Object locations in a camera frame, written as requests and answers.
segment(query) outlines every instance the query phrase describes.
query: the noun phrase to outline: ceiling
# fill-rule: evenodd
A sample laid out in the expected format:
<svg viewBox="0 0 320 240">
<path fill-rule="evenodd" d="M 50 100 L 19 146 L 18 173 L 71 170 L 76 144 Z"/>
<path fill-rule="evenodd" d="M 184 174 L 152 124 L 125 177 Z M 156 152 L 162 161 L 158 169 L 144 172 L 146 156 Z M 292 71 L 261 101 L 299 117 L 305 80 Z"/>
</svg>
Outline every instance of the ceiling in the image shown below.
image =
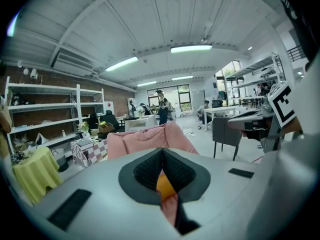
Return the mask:
<svg viewBox="0 0 320 240">
<path fill-rule="evenodd" d="M 181 76 L 205 79 L 248 55 L 240 49 L 244 39 L 263 18 L 276 22 L 277 7 L 277 0 L 30 0 L 1 57 L 126 88 Z M 203 38 L 211 50 L 170 52 Z M 61 55 L 86 67 L 57 63 Z M 105 71 L 132 56 L 139 61 Z"/>
</svg>

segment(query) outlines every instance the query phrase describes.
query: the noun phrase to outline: pink sofa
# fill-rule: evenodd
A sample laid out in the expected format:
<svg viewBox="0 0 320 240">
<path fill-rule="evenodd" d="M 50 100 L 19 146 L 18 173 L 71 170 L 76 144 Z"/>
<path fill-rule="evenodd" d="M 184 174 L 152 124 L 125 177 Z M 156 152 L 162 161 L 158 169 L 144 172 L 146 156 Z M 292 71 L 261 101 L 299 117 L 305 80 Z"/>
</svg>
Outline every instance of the pink sofa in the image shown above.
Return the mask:
<svg viewBox="0 0 320 240">
<path fill-rule="evenodd" d="M 106 143 L 108 160 L 152 148 L 174 148 L 199 154 L 174 121 L 144 131 L 109 133 Z M 162 201 L 162 212 L 172 225 L 176 220 L 177 198 L 174 194 Z"/>
</svg>

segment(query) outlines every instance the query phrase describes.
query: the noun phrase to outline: black office chair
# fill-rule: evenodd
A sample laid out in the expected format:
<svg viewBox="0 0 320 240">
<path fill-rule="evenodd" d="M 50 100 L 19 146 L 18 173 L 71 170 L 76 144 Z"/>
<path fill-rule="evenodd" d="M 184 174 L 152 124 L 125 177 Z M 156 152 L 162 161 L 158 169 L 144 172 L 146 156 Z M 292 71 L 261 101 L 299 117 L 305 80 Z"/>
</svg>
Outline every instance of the black office chair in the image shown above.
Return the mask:
<svg viewBox="0 0 320 240">
<path fill-rule="evenodd" d="M 98 118 L 97 118 L 97 114 L 96 113 L 93 113 L 90 115 L 90 118 L 87 118 L 85 120 L 83 120 L 85 122 L 88 123 L 89 125 L 89 130 L 88 132 L 91 134 L 91 129 L 98 129 Z"/>
<path fill-rule="evenodd" d="M 123 133 L 125 131 L 124 125 L 119 125 L 116 116 L 112 114 L 111 110 L 107 110 L 105 115 L 100 116 L 100 122 L 105 121 L 106 123 L 110 123 L 113 125 L 114 130 L 111 133 Z"/>
</svg>

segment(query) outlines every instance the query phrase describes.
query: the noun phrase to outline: yellow tablecloth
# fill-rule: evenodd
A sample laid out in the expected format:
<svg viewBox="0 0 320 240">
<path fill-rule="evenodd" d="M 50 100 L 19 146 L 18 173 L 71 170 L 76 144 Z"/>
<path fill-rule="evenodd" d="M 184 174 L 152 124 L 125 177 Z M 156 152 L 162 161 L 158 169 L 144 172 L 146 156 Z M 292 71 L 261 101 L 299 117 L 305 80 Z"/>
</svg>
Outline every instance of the yellow tablecloth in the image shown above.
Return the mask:
<svg viewBox="0 0 320 240">
<path fill-rule="evenodd" d="M 38 147 L 30 158 L 13 167 L 13 172 L 31 202 L 37 203 L 46 195 L 46 188 L 55 188 L 63 181 L 58 175 L 54 156 L 47 147 Z"/>
</svg>

